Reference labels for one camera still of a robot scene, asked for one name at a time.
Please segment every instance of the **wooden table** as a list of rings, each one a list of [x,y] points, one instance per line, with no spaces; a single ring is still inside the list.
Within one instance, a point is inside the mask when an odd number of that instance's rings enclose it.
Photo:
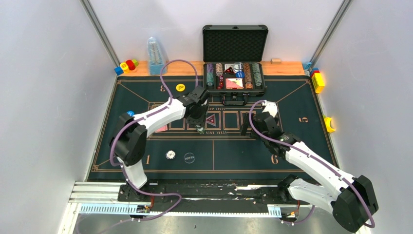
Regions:
[[[191,61],[195,66],[198,75],[203,74],[202,61]],[[270,62],[260,62],[263,66],[264,75],[268,76],[299,76],[304,75],[304,70],[302,68],[301,62],[282,62],[281,64],[271,64]],[[192,76],[194,71],[191,66],[184,62],[174,62],[168,66],[168,72],[165,76]],[[148,62],[139,61],[139,66],[130,73],[122,74],[122,76],[131,77],[147,77],[148,73]]]

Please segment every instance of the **red block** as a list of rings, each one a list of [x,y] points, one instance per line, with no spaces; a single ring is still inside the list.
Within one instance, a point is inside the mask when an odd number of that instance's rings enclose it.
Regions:
[[[125,63],[129,67],[129,70],[135,70],[136,67],[132,60],[127,60]]]

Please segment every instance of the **open black briefcase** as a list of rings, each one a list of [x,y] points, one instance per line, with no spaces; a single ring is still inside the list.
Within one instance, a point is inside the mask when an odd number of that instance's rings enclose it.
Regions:
[[[265,94],[263,58],[265,25],[206,25],[204,87],[224,105],[245,105],[248,97]]]

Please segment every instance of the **white poker chip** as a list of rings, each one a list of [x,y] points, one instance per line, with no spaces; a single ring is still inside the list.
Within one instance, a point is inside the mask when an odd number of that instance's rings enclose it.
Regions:
[[[166,155],[167,155],[167,159],[174,159],[176,153],[172,150],[169,150]]]

